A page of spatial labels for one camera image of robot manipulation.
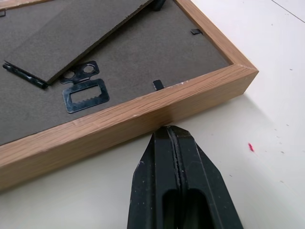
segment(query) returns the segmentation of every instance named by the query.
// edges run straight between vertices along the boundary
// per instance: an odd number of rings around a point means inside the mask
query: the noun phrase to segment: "cardboard panel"
[[[5,61],[51,83],[151,1],[73,1]]]

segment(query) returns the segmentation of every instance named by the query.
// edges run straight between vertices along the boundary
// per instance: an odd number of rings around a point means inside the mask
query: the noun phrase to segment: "red speck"
[[[252,152],[254,152],[254,149],[253,149],[253,146],[251,145],[251,143],[248,143],[248,146],[249,146],[250,150],[251,150]]]

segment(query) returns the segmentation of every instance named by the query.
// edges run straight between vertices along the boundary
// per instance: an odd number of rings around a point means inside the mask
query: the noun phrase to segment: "white table surface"
[[[305,23],[271,0],[194,3],[260,73],[245,95],[176,125],[221,171],[245,229],[303,229]],[[305,20],[305,1],[278,3]],[[1,194],[0,229],[126,228],[132,175],[149,138]]]

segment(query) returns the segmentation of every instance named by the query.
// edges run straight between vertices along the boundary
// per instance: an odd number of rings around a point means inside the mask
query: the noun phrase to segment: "gray backing board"
[[[5,61],[52,83],[152,0],[75,0]]]
[[[14,9],[0,18],[0,59],[48,20],[69,0]],[[0,68],[0,145],[153,93],[153,81],[165,87],[228,66],[180,8],[167,0],[160,12],[144,9],[80,62],[95,60],[110,101],[73,114],[66,112],[62,91],[72,84],[56,81],[42,90]]]

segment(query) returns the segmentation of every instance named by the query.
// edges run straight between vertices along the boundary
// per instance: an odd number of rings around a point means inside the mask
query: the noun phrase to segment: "oak wood grain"
[[[258,70],[190,0],[178,0],[177,3],[233,64],[0,146],[0,190],[184,119],[245,92]]]
[[[0,0],[0,11],[18,8],[26,5],[33,5],[50,0]]]

